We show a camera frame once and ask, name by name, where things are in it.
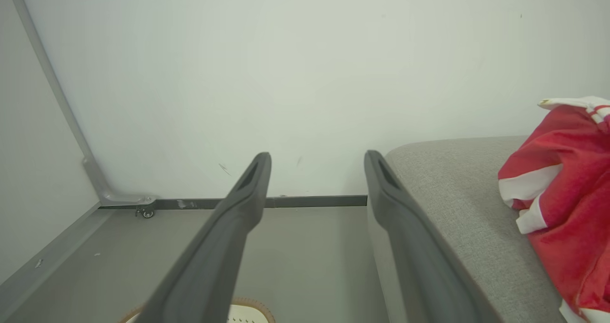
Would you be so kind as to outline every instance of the gray sofa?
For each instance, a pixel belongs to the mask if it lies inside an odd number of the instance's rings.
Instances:
[[[564,322],[559,294],[527,237],[519,233],[517,212],[498,192],[498,170],[524,140],[519,136],[414,143],[392,150],[386,160],[505,322]],[[403,322],[387,234],[375,226],[368,211],[390,321]]]

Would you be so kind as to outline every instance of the red garment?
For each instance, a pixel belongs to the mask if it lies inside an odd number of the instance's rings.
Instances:
[[[500,193],[573,312],[608,322],[610,101],[540,105],[551,111],[500,169]]]

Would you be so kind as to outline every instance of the white panel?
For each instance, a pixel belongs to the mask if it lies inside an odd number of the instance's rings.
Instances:
[[[0,283],[98,197],[12,0],[0,0]]]
[[[610,87],[608,0],[26,2],[123,192],[223,197],[269,151],[270,195],[365,193],[367,149],[528,134]]]

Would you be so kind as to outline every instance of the baseboard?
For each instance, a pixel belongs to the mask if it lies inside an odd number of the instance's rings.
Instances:
[[[157,199],[153,210],[209,210],[222,199]],[[326,206],[366,206],[366,195],[329,195],[320,197],[270,197],[266,208],[320,208]],[[133,210],[134,206],[102,206],[100,209]]]
[[[6,321],[54,271],[112,215],[95,204],[42,251],[0,284],[0,323]]]

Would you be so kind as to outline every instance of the gray floor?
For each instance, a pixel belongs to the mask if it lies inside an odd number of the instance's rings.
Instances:
[[[116,212],[9,322],[118,321],[146,301],[210,214]],[[234,295],[263,302],[279,323],[387,322],[366,208],[265,209]]]

